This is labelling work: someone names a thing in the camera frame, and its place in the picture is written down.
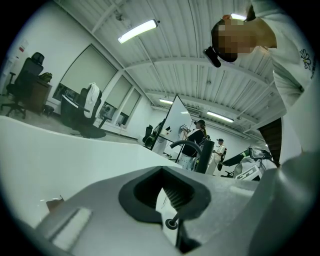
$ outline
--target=whiteboard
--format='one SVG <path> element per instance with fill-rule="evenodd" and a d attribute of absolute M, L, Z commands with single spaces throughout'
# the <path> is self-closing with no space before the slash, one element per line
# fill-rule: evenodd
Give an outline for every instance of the whiteboard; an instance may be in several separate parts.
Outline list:
<path fill-rule="evenodd" d="M 188 110 L 185 108 L 179 96 L 176 95 L 159 136 L 171 142 L 180 141 L 184 135 L 183 132 L 180 131 L 180 127 L 187 125 L 190 128 L 192 122 Z"/>

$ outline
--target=vent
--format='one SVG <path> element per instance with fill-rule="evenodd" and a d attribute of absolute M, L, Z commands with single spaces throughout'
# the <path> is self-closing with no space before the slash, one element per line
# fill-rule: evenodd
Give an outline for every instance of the vent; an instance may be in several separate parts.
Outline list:
<path fill-rule="evenodd" d="M 186 108 L 186 110 L 188 110 L 190 115 L 194 115 L 196 117 L 200 116 L 201 111 L 199 111 L 198 109 L 194 109 L 192 107 L 187 107 L 187 106 L 185 108 Z"/>

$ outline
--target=man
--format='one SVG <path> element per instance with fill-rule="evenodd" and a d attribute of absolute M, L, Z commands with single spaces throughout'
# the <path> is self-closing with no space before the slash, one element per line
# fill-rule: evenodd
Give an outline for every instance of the man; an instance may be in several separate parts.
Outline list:
<path fill-rule="evenodd" d="M 209 165 L 208 169 L 206 170 L 205 174 L 213 175 L 215 172 L 215 169 L 220 162 L 221 156 L 224 154 L 226 147 L 224 145 L 224 140 L 222 138 L 217 139 L 219 143 L 219 147 L 217 150 L 213 150 L 213 160 L 211 164 Z"/>

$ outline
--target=printed logo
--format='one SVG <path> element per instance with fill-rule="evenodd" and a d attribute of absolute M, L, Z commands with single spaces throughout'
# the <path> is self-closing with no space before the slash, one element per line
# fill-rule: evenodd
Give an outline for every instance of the printed logo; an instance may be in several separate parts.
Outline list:
<path fill-rule="evenodd" d="M 311 64 L 310 55 L 307 53 L 306 49 L 302 49 L 301 51 L 299 51 L 299 53 L 300 53 L 300 57 L 303 60 L 304 68 L 311 70 L 310 69 L 310 64 Z"/>

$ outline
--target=woman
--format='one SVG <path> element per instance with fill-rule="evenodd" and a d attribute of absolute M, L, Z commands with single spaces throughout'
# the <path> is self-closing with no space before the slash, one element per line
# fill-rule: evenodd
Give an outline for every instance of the woman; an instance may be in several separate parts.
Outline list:
<path fill-rule="evenodd" d="M 203 141 L 203 139 L 207 136 L 206 132 L 206 123 L 204 120 L 199 120 L 195 129 L 190 133 L 187 133 L 186 130 L 183 130 L 184 136 L 186 140 L 197 143 L 198 145 Z M 184 145 L 183 150 L 181 152 L 180 158 L 178 160 L 178 164 L 188 171 L 193 171 L 194 168 L 194 158 L 197 156 L 197 151 L 189 145 Z"/>
<path fill-rule="evenodd" d="M 234 62 L 255 47 L 267 49 L 274 66 L 274 83 L 288 110 L 310 84 L 316 83 L 318 61 L 298 26 L 282 9 L 268 0 L 251 3 L 246 21 L 224 15 L 213 27 L 210 59 L 219 67 L 218 56 Z"/>

